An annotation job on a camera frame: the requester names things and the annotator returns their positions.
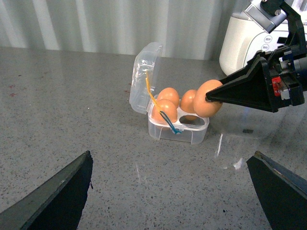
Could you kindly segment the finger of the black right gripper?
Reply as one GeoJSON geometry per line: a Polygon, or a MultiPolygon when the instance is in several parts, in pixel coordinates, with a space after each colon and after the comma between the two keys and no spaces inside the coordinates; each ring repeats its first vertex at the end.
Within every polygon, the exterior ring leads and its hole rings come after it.
{"type": "Polygon", "coordinates": [[[206,101],[275,112],[274,90],[267,59],[258,54],[248,64],[221,80],[222,86],[206,93],[206,101]]]}

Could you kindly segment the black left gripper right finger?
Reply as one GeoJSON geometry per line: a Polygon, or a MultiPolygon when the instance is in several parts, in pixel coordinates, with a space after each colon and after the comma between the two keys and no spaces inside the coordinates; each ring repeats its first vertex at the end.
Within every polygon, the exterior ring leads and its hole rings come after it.
{"type": "Polygon", "coordinates": [[[307,181],[260,151],[247,161],[256,194],[273,230],[307,228],[307,181]]]}

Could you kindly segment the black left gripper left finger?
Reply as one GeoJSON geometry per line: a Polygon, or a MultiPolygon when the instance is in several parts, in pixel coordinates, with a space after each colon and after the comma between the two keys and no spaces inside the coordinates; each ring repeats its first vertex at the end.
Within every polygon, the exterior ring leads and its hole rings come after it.
{"type": "Polygon", "coordinates": [[[91,184],[93,158],[86,151],[0,214],[2,230],[75,230],[91,184]]]}

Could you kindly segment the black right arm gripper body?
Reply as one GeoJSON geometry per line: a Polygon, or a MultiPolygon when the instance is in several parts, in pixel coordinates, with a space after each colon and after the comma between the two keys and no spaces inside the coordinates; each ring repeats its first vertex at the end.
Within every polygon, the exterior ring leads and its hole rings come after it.
{"type": "Polygon", "coordinates": [[[270,107],[301,105],[307,90],[307,42],[301,16],[284,0],[265,1],[265,11],[274,18],[285,14],[288,23],[285,43],[267,59],[269,71],[265,79],[270,107]]]}

